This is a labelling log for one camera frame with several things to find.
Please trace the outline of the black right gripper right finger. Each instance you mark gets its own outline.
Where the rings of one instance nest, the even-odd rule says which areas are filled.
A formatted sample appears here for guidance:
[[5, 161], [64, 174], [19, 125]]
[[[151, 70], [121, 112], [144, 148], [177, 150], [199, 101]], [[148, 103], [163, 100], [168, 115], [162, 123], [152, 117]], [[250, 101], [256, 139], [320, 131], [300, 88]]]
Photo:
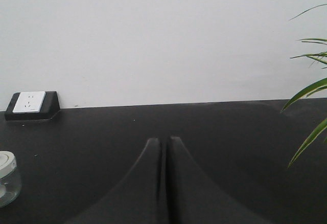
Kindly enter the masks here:
[[166, 192], [171, 223], [265, 223], [215, 184], [180, 137], [166, 149]]

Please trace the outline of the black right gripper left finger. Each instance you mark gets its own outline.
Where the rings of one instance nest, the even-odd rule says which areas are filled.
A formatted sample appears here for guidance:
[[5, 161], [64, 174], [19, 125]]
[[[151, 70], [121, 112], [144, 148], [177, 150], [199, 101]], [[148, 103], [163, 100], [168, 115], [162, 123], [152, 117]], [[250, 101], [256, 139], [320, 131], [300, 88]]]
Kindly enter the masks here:
[[148, 139], [123, 179], [67, 223], [158, 223], [161, 159], [159, 139]]

